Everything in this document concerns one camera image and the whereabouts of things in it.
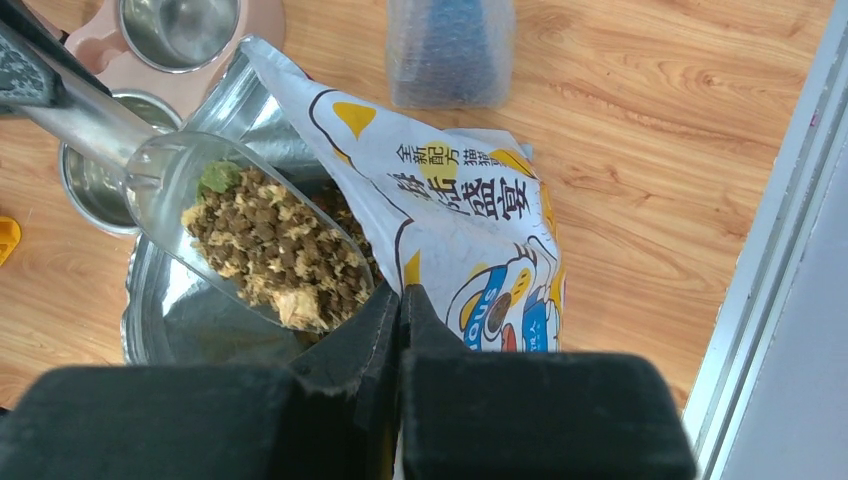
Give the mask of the clear plastic food scoop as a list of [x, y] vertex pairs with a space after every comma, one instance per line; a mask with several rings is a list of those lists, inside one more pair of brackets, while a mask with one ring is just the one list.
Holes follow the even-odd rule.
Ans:
[[284, 328], [338, 328], [374, 288], [358, 244], [249, 149], [166, 133], [68, 72], [25, 116], [112, 174], [137, 226], [211, 286]]

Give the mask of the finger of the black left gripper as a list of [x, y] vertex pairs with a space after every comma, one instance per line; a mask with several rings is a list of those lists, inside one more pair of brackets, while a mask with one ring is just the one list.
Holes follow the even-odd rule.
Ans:
[[23, 1], [1, 3], [1, 115], [17, 107], [54, 107], [64, 91], [54, 61], [97, 90], [111, 91], [66, 48], [69, 33]]

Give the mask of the cat food bag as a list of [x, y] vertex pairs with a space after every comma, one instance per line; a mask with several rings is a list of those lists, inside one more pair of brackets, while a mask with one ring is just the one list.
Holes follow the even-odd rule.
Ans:
[[554, 215], [509, 133], [440, 130], [381, 108], [310, 79], [256, 36], [239, 52], [340, 188], [393, 290], [422, 286], [474, 351], [556, 349], [565, 268]]

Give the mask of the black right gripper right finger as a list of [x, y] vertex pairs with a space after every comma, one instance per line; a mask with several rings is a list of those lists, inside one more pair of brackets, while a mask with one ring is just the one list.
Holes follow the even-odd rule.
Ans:
[[692, 479], [670, 389], [622, 353], [475, 352], [418, 285], [401, 322], [402, 464], [409, 479]]

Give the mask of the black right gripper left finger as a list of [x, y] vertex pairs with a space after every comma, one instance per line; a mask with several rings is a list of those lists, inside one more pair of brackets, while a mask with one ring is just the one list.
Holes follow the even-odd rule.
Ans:
[[5, 479], [390, 479], [399, 296], [286, 365], [65, 367], [1, 418]]

